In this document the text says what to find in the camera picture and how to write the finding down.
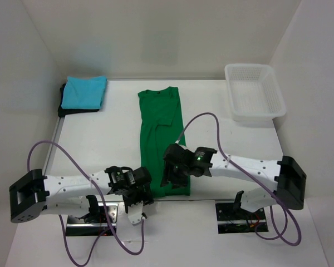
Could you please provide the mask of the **green t-shirt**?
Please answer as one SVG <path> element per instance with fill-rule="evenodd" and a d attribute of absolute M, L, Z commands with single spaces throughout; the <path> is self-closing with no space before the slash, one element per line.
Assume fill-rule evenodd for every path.
<path fill-rule="evenodd" d="M 153 197 L 190 195 L 190 179 L 187 179 L 187 186 L 176 189 L 171 185 L 161 186 L 164 172 L 163 154 L 184 129 L 179 89 L 168 87 L 160 91 L 145 90 L 137 95 L 142 119 L 141 165 L 150 172 Z"/>

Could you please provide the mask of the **black t-shirt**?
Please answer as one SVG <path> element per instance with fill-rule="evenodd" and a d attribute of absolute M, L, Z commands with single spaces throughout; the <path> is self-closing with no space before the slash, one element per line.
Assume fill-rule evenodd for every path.
<path fill-rule="evenodd" d="M 57 109 L 57 113 L 58 113 L 59 118 L 63 118 L 67 115 L 73 115 L 73 114 L 78 114 L 78 113 L 93 113 L 93 112 L 98 112 L 99 111 L 99 109 L 90 110 L 90 109 L 64 109 L 64 108 L 62 108 L 63 93 L 64 93 L 65 85 L 66 85 L 66 83 L 64 83 L 60 87 L 61 99 L 60 99 L 60 105 Z"/>

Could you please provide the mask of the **light blue t-shirt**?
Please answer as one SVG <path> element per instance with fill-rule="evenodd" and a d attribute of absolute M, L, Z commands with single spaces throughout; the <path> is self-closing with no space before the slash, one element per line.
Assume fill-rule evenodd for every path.
<path fill-rule="evenodd" d="M 100 110 L 107 86 L 105 76 L 77 78 L 68 76 L 63 89 L 62 108 Z"/>

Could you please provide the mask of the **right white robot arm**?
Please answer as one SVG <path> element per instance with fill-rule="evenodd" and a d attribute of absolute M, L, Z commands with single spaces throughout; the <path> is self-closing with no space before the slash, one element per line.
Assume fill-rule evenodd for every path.
<path fill-rule="evenodd" d="M 190 151 L 174 143 L 165 150 L 163 160 L 161 186 L 184 187 L 189 176 L 231 177 L 258 184 L 256 189 L 236 194 L 233 212 L 240 219 L 275 204 L 290 210 L 303 209 L 307 175 L 290 156 L 283 156 L 279 161 L 256 160 L 224 156 L 221 151 L 208 147 Z"/>

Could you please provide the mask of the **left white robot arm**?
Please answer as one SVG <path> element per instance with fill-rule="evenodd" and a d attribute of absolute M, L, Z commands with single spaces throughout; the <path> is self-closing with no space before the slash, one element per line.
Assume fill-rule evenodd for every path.
<path fill-rule="evenodd" d="M 84 176 L 44 175 L 34 169 L 9 187 L 12 223 L 24 223 L 46 214 L 70 215 L 85 222 L 99 218 L 97 196 L 122 196 L 125 212 L 132 224 L 144 216 L 143 206 L 154 202 L 147 168 L 133 170 L 112 166 Z"/>

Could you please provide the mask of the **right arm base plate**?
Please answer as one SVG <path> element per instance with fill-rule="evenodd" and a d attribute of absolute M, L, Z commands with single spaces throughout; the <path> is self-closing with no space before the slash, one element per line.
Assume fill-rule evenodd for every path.
<path fill-rule="evenodd" d="M 268 232 L 266 215 L 263 209 L 249 212 L 243 209 L 234 210 L 231 202 L 216 202 L 215 210 L 219 234 Z"/>

